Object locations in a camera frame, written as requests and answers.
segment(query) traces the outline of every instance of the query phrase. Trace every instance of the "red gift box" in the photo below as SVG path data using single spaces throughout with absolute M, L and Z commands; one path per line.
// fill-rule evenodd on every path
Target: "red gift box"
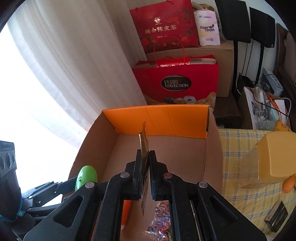
M 139 61 L 133 73 L 147 104 L 208 104 L 214 109 L 219 66 L 213 55 Z
M 199 47 L 197 28 L 190 0 L 171 0 L 130 10 L 145 53 L 184 47 Z

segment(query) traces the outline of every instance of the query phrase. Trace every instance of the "red bag handle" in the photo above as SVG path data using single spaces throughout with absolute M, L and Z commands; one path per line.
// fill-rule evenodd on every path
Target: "red bag handle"
M 177 40 L 180 42 L 180 44 L 181 44 L 181 46 L 182 46 L 182 50 L 183 50 L 183 58 L 184 58 L 184 65 L 185 65 L 185 64 L 186 64 L 186 63 L 185 63 L 185 49 L 184 49 L 184 46 L 183 46 L 181 40 L 178 39 L 177 37 L 166 36 L 166 37 L 162 37 L 162 38 L 156 40 L 156 42 L 154 43 L 153 55 L 154 55 L 154 59 L 155 59 L 155 62 L 156 62 L 157 67 L 159 67 L 159 65 L 158 65 L 158 62 L 157 62 L 156 54 L 155 54 L 155 46 L 156 46 L 157 41 L 159 41 L 159 40 L 161 40 L 161 39 L 164 39 L 164 38 L 174 38 L 174 39 L 177 39 Z

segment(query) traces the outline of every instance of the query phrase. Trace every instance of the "bag of rubber bands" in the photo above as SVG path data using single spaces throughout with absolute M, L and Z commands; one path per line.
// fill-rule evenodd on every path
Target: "bag of rubber bands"
M 155 217 L 144 235 L 156 241 L 171 241 L 170 228 L 170 205 L 168 201 L 161 201 L 157 204 Z

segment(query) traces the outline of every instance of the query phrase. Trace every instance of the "green object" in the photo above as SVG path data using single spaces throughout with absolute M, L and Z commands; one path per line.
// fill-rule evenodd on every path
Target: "green object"
M 81 168 L 77 176 L 75 191 L 77 191 L 87 182 L 96 183 L 97 181 L 98 181 L 98 177 L 96 175 L 96 170 L 92 166 L 84 166 L 83 168 Z

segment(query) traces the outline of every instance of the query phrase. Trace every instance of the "speaker stand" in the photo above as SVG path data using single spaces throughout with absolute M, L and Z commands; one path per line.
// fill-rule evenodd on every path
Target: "speaker stand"
M 237 81 L 237 61 L 238 61 L 238 42 L 233 41 L 234 46 L 234 63 L 233 63 L 233 79 L 232 79 L 232 94 L 235 95 Z
M 262 62 L 263 62 L 263 54 L 264 54 L 264 45 L 260 44 L 260 58 L 259 58 L 259 64 L 258 64 L 258 70 L 257 70 L 257 76 L 255 80 L 255 85 L 258 84 L 260 72 L 262 68 Z

